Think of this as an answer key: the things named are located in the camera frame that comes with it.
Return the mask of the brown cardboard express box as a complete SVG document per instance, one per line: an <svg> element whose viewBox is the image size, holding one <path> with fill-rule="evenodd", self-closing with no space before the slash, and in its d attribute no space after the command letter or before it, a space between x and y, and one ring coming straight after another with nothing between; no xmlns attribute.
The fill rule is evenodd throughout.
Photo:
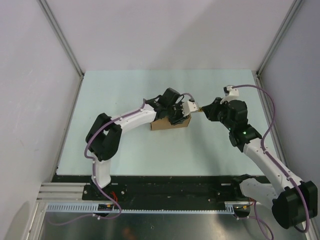
<svg viewBox="0 0 320 240"><path fill-rule="evenodd" d="M169 122L167 117L163 119L158 119L150 123L150 130L151 131L159 131L159 130L169 130L169 129L178 129L178 128L187 128L192 117L189 115L187 119L185 119L182 123L172 125Z"/></svg>

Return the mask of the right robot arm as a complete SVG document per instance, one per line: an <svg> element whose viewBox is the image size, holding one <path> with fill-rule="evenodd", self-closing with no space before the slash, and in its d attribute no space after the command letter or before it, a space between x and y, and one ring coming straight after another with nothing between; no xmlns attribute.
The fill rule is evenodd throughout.
<svg viewBox="0 0 320 240"><path fill-rule="evenodd" d="M244 101L221 102L217 97L201 107L211 122L222 123L229 131L232 146L249 157L263 172L270 186L247 174L230 188L231 196L242 201L252 198L270 209L277 223L289 229L300 223L308 224L318 215L318 188L312 181L303 181L289 170L267 147L262 146L261 134L249 124Z"/></svg>

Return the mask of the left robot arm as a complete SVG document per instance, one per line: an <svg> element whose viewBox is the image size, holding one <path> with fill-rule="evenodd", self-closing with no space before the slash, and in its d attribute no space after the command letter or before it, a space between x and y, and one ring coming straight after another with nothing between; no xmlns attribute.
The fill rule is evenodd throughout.
<svg viewBox="0 0 320 240"><path fill-rule="evenodd" d="M163 94L144 99L142 105L133 111L114 117L99 114L85 138L84 149L84 156L92 161L93 194L100 200L110 196L111 161L124 133L165 118L171 126L181 125L198 110L191 94L167 88Z"/></svg>

